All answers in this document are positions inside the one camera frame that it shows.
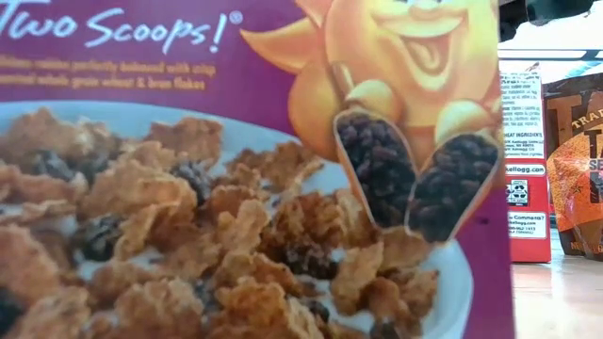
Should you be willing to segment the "purple Raisin Bran cereal box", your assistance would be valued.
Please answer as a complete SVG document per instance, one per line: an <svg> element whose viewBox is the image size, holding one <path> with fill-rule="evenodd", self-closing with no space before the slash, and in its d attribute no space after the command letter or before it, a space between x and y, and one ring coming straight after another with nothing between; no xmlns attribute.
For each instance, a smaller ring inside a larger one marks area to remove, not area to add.
<svg viewBox="0 0 603 339"><path fill-rule="evenodd" d="M0 0L0 339L515 339L498 0Z"/></svg>

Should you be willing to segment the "red Froot Loops cereal box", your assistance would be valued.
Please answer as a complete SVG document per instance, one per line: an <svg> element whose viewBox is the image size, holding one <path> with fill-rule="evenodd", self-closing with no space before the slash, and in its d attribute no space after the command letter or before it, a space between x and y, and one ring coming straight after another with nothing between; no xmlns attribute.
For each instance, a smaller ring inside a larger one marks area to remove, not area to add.
<svg viewBox="0 0 603 339"><path fill-rule="evenodd" d="M546 127L540 65L500 75L511 258L551 261Z"/></svg>

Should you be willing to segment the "brown orange snack bag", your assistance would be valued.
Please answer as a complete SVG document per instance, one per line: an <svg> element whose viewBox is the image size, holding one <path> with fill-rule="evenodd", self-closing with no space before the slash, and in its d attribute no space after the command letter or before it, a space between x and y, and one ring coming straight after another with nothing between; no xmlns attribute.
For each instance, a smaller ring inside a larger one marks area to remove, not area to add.
<svg viewBox="0 0 603 339"><path fill-rule="evenodd" d="M603 262L603 73L543 85L547 176L562 249Z"/></svg>

